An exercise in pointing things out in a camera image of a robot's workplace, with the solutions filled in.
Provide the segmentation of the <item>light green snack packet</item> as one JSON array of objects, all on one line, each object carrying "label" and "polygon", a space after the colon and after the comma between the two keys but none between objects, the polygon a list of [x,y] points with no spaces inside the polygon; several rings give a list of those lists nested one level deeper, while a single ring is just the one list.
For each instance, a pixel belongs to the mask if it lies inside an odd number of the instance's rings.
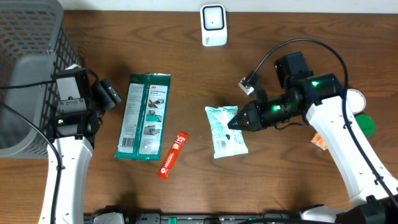
[{"label": "light green snack packet", "polygon": [[242,131],[229,129],[228,123],[237,115],[237,106],[205,107],[214,147],[214,158],[247,154]]}]

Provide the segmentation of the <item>green white gloves packet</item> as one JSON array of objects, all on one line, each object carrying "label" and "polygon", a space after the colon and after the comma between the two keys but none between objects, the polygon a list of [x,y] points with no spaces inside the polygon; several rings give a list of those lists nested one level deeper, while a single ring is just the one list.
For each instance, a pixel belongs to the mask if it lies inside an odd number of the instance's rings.
[{"label": "green white gloves packet", "polygon": [[158,160],[171,75],[132,74],[115,158]]}]

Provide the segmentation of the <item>small orange box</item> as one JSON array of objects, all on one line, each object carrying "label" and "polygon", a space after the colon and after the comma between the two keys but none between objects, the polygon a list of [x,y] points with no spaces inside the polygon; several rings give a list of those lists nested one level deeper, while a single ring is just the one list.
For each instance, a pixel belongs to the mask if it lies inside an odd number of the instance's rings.
[{"label": "small orange box", "polygon": [[326,143],[324,142],[319,133],[315,133],[310,142],[319,147],[320,149],[322,149],[323,151],[328,149]]}]

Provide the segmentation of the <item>red white snack packet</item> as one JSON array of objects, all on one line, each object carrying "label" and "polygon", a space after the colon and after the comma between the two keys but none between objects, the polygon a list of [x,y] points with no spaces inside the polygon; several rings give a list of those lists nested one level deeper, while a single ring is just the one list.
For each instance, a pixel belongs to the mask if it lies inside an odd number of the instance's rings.
[{"label": "red white snack packet", "polygon": [[183,145],[185,144],[186,140],[188,139],[188,134],[179,132],[177,134],[177,137],[175,138],[175,141],[173,142],[163,164],[161,165],[157,176],[162,178],[162,179],[167,179],[169,176],[169,173],[180,153],[182,150]]}]

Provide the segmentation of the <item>white blue label jar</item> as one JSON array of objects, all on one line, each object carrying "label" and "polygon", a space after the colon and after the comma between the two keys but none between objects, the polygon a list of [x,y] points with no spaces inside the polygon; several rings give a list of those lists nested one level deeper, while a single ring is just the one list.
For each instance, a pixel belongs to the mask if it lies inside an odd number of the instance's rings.
[{"label": "white blue label jar", "polygon": [[355,89],[348,89],[347,101],[353,114],[361,113],[366,107],[366,99],[364,95]]}]

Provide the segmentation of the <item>green lid white jar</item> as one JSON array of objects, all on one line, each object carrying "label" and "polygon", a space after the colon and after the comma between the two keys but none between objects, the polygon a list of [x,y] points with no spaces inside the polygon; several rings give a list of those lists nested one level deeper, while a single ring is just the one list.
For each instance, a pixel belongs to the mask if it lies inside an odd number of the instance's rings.
[{"label": "green lid white jar", "polygon": [[370,116],[360,114],[357,115],[355,119],[365,136],[370,136],[375,132],[376,125]]}]

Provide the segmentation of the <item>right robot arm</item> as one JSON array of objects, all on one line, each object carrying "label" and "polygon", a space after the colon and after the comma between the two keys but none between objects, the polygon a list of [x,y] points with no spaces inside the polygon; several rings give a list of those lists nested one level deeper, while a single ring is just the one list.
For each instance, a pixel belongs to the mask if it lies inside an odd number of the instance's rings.
[{"label": "right robot arm", "polygon": [[275,62],[285,94],[268,99],[251,72],[239,82],[256,100],[245,105],[228,123],[229,129],[259,131],[286,123],[295,116],[322,137],[347,189],[352,208],[324,205],[302,210],[298,216],[279,217],[280,223],[397,223],[397,179],[385,168],[359,127],[343,86],[333,73],[316,76],[302,53],[285,55]]}]

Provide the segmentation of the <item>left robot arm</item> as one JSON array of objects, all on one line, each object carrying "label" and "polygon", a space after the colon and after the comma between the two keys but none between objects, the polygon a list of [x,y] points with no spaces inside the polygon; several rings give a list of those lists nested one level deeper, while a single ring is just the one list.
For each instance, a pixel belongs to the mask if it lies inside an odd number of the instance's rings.
[{"label": "left robot arm", "polygon": [[83,223],[86,176],[93,156],[95,134],[105,112],[121,102],[108,80],[73,64],[57,73],[60,94],[47,137],[49,169],[39,223]]}]

